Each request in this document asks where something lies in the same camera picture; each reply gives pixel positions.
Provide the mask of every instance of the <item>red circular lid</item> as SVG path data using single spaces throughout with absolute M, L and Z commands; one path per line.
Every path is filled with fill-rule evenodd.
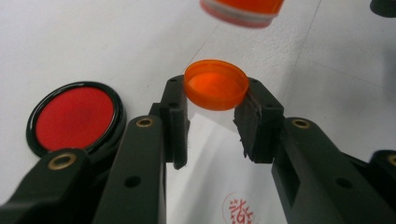
M 232 109 L 245 98 L 248 77 L 231 63 L 202 60 L 186 69 L 184 90 L 189 99 L 200 107 Z
M 52 99 L 41 111 L 35 133 L 49 151 L 85 148 L 98 140 L 113 119 L 110 97 L 93 87 L 80 87 Z
M 115 91 L 97 82 L 75 82 L 41 100 L 28 120 L 26 139 L 40 157 L 79 148 L 90 154 L 100 150 L 92 155 L 99 161 L 115 155 L 125 125 L 125 110 Z

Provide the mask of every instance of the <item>black rim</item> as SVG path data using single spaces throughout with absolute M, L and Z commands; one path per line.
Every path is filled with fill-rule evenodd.
M 99 139 L 97 139 L 94 143 L 83 149 L 89 154 L 93 154 L 104 147 L 108 149 L 114 148 L 115 145 L 120 142 L 120 138 L 126 124 L 125 111 L 120 97 L 113 89 L 105 84 L 90 81 L 75 82 L 62 86 L 61 88 L 48 94 L 43 100 L 40 101 L 40 103 L 35 107 L 32 114 L 30 115 L 26 128 L 26 139 L 30 149 L 32 149 L 32 151 L 37 156 L 42 157 L 50 153 L 50 151 L 40 145 L 35 134 L 35 126 L 41 112 L 47 106 L 47 104 L 58 95 L 81 87 L 93 87 L 100 91 L 104 91 L 110 97 L 114 109 L 113 118 L 105 133 L 102 134 L 102 136 L 100 136 Z

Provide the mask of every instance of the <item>orange bottle cap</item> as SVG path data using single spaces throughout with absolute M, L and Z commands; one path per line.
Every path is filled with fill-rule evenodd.
M 200 107 L 228 110 L 244 100 L 248 77 L 231 63 L 203 60 L 186 69 L 184 90 L 189 99 Z

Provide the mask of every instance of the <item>screw hole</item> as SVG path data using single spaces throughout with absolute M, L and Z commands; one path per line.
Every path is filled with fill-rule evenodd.
M 336 178 L 335 179 L 335 183 L 337 183 L 338 186 L 340 186 L 343 189 L 352 189 L 353 186 L 352 184 L 349 182 L 349 180 L 345 179 L 345 178 Z
M 135 188 L 135 187 L 137 187 L 138 185 L 140 185 L 140 182 L 141 182 L 140 177 L 134 175 L 134 176 L 128 177 L 128 178 L 125 180 L 124 185 L 125 185 L 125 187 L 127 187 L 127 188 L 129 188 L 129 189 L 132 189 L 132 188 Z
M 147 128 L 147 127 L 151 126 L 153 123 L 154 123 L 153 119 L 144 118 L 144 119 L 138 120 L 136 125 L 139 126 L 140 128 Z
M 310 127 L 310 124 L 303 119 L 294 119 L 291 123 L 301 129 L 308 129 Z
M 73 153 L 64 153 L 54 157 L 49 162 L 50 170 L 62 170 L 72 165 L 77 159 L 77 156 Z

